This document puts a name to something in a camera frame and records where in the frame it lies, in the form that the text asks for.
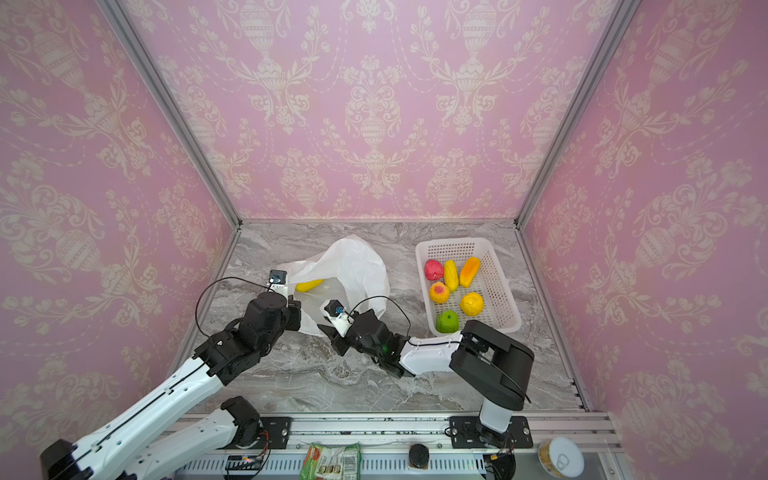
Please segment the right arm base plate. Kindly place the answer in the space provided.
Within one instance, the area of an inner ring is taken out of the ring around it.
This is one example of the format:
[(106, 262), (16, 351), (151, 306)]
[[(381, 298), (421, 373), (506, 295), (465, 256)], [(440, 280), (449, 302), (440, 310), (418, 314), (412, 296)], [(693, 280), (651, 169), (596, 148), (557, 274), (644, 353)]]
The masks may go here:
[(454, 449), (516, 450), (534, 446), (528, 420), (522, 416), (512, 416), (503, 433), (482, 425), (478, 416), (451, 416), (444, 434), (450, 438)]

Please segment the pink red fruit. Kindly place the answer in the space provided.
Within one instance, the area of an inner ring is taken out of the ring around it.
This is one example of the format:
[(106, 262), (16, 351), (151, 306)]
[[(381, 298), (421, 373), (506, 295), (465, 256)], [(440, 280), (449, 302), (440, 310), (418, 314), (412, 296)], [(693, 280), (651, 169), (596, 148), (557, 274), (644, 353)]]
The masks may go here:
[(424, 265), (424, 277), (430, 282), (441, 281), (444, 278), (444, 266), (441, 262), (429, 259)]

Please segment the white plastic bag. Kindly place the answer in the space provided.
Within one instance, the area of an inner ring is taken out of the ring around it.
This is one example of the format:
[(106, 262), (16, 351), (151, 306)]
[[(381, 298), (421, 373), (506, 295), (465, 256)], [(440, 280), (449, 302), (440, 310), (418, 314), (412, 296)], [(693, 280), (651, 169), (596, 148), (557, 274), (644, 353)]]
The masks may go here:
[[(340, 239), (306, 260), (276, 268), (287, 272), (288, 292), (302, 304), (302, 334), (322, 334), (318, 328), (326, 322), (322, 306), (330, 299), (339, 300), (347, 309), (371, 308), (378, 316), (386, 312), (390, 282), (385, 263), (371, 245), (356, 235)], [(324, 279), (324, 283), (310, 292), (295, 291), (298, 283), (318, 279)]]

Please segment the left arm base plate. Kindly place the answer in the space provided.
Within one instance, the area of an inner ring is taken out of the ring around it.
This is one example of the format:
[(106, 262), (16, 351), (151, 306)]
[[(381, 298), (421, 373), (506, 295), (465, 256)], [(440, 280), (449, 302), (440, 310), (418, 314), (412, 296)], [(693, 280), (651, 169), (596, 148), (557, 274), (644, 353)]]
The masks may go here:
[(268, 416), (258, 421), (247, 421), (238, 428), (233, 444), (241, 449), (284, 450), (287, 448), (291, 424), (292, 418), (287, 416)]

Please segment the yellow banana fruit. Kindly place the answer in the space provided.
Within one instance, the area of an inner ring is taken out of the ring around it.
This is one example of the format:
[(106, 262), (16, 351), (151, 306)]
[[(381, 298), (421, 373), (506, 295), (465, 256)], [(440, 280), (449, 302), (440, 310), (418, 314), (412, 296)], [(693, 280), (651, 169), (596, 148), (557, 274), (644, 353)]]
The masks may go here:
[(307, 293), (324, 283), (324, 279), (312, 280), (298, 283), (295, 287), (297, 293)]

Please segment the white perforated plastic basket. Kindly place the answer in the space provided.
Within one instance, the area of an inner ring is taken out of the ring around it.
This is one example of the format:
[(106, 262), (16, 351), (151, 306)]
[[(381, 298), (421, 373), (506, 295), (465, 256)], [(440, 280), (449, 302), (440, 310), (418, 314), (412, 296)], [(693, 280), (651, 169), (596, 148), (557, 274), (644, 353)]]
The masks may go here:
[[(501, 265), (492, 244), (483, 238), (452, 238), (423, 241), (415, 247), (417, 266), (420, 271), (422, 296), (425, 302), (426, 322), (433, 336), (441, 335), (437, 329), (438, 317), (444, 311), (454, 311), (458, 316), (459, 329), (469, 320), (478, 320), (502, 333), (517, 332), (522, 327), (522, 318), (510, 287), (503, 275)], [(434, 281), (426, 278), (424, 267), (428, 260), (441, 265), (454, 261), (458, 274), (470, 258), (480, 262), (470, 287), (459, 285), (445, 303), (435, 303), (429, 293)], [(460, 308), (463, 297), (471, 292), (483, 297), (484, 308), (476, 316), (467, 316)]]

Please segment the yellow orange round fruit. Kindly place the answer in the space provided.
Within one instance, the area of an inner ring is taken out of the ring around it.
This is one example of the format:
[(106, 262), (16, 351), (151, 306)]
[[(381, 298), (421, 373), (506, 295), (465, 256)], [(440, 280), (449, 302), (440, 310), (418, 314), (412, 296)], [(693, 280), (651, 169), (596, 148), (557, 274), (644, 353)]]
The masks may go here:
[(460, 309), (469, 317), (479, 316), (484, 311), (484, 308), (484, 298), (477, 292), (467, 293), (460, 301)]

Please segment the orange mango fruit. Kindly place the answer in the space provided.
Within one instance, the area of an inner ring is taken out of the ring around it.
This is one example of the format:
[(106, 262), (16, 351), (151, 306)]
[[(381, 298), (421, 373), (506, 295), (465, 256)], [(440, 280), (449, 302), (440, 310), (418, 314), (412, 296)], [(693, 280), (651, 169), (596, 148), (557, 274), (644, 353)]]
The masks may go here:
[(465, 261), (459, 273), (459, 285), (463, 288), (470, 288), (482, 262), (477, 257), (470, 257)]

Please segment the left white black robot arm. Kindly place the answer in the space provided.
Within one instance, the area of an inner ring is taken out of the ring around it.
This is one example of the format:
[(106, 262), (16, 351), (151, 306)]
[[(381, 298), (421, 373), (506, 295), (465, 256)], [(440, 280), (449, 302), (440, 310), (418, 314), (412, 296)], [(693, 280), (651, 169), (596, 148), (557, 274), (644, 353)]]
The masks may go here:
[(161, 479), (225, 446), (249, 446), (263, 428), (244, 398), (225, 401), (202, 421), (167, 435), (192, 407), (267, 356), (280, 336), (301, 327), (300, 301), (274, 291), (252, 300), (195, 349), (158, 387), (104, 426), (75, 442), (60, 439), (40, 455), (45, 479)]

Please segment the yellow red peach fruit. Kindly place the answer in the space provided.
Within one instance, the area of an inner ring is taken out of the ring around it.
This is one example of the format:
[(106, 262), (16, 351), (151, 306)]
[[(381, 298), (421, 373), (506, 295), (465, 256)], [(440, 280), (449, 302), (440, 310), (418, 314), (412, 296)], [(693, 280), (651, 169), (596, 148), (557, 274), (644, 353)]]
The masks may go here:
[(429, 289), (429, 298), (435, 304), (446, 303), (451, 296), (451, 291), (447, 285), (438, 281), (433, 283)]

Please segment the green fruit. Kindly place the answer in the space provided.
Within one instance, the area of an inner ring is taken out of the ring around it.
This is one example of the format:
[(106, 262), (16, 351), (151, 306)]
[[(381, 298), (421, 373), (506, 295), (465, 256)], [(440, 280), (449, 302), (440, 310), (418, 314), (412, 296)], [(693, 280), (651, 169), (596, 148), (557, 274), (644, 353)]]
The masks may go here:
[(460, 330), (458, 314), (453, 310), (440, 313), (435, 323), (436, 330), (441, 334), (453, 334)]

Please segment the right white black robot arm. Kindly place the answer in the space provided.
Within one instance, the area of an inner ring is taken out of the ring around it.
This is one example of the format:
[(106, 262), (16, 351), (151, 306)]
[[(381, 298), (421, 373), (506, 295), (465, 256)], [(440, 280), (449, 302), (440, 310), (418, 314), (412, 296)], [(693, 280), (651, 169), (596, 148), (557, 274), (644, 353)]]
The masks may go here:
[(323, 308), (323, 316), (330, 323), (320, 330), (341, 356), (353, 349), (395, 378), (430, 372), (458, 375), (483, 397), (475, 426), (479, 441), (502, 449), (511, 446), (511, 418), (529, 400), (535, 355), (527, 346), (476, 320), (459, 332), (422, 339), (392, 332), (372, 309), (348, 312), (336, 300)]

